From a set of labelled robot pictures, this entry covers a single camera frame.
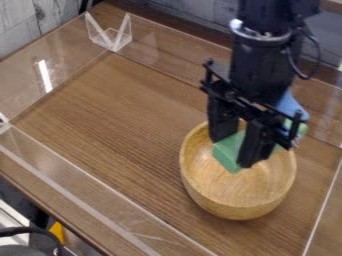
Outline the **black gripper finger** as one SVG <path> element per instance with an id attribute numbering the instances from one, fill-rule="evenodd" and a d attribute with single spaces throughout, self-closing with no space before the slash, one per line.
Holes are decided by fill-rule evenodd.
<path id="1" fill-rule="evenodd" d="M 208 134 L 213 143 L 229 137 L 237 131 L 238 117 L 234 104 L 209 96 L 206 103 Z"/>
<path id="2" fill-rule="evenodd" d="M 246 123 L 244 138 L 237 154 L 237 164 L 249 168 L 256 162 L 267 160 L 275 147 L 273 130 L 261 119 Z"/>

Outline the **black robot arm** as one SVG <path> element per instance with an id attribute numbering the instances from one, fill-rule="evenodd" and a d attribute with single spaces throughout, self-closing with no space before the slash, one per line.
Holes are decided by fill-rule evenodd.
<path id="1" fill-rule="evenodd" d="M 276 148 L 291 149 L 305 133 L 308 113 L 289 86 L 309 79 L 297 67 L 301 45 L 316 43 L 305 19 L 319 13 L 319 0 L 238 0 L 229 21 L 228 66 L 202 63 L 208 136 L 212 156 L 232 173 L 265 160 Z"/>

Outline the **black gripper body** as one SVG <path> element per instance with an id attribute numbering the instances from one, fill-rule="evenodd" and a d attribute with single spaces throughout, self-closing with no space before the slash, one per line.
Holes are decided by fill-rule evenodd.
<path id="1" fill-rule="evenodd" d="M 205 78 L 201 90 L 209 96 L 234 104 L 238 122 L 261 119 L 273 130 L 275 144 L 292 147 L 299 125 L 308 114 L 291 95 L 295 78 L 312 77 L 297 67 L 297 57 L 304 40 L 315 41 L 300 19 L 287 21 L 229 22 L 233 36 L 232 55 L 228 66 L 206 60 L 202 63 Z M 284 128 L 284 121 L 291 121 Z"/>

